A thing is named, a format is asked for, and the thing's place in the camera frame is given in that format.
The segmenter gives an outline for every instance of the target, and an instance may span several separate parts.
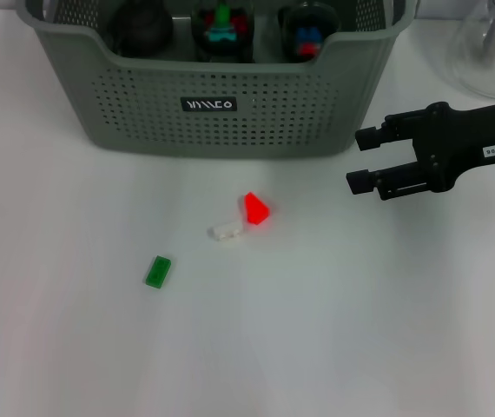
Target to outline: robotic arm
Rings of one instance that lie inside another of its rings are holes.
[[[354,194],[376,188],[381,200],[389,200],[423,191],[442,193],[467,170],[495,163],[495,106],[457,111],[448,103],[435,103],[424,110],[387,116],[380,129],[363,129],[355,137],[360,150],[412,139],[417,161],[347,174]]]

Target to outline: red triangular block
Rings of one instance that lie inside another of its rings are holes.
[[[244,197],[246,206],[247,221],[253,224],[260,224],[270,215],[270,210],[254,193],[249,193]]]

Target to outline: perforated basket wall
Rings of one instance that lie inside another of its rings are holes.
[[[116,56],[102,36],[117,0],[60,0],[49,11],[53,23],[44,22],[40,0],[18,1],[19,15],[36,28],[93,142],[207,157],[323,156],[345,149],[414,6],[399,0],[388,10],[382,0],[353,0],[342,15],[351,31],[331,36],[310,63],[284,63],[279,47],[275,62],[225,64]],[[177,36],[188,36],[188,23],[183,34],[180,28]],[[237,111],[185,112],[182,97],[235,97]]]

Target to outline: white table surface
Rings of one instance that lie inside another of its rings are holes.
[[[396,43],[365,126],[445,100],[456,23]],[[119,154],[0,11],[0,417],[495,417],[495,166],[353,196],[409,142],[310,161]],[[254,191],[265,227],[207,229]],[[143,283],[155,255],[173,266]]]

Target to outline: gray plastic basket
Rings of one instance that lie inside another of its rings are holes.
[[[286,63],[276,11],[254,0],[257,63],[196,63],[193,0],[167,1],[175,40],[156,59],[112,53],[103,41],[122,0],[17,0],[89,138],[97,145],[167,156],[303,157],[353,143],[397,35],[415,0],[329,0],[342,31],[309,63]],[[186,112],[183,97],[235,97],[236,111]]]

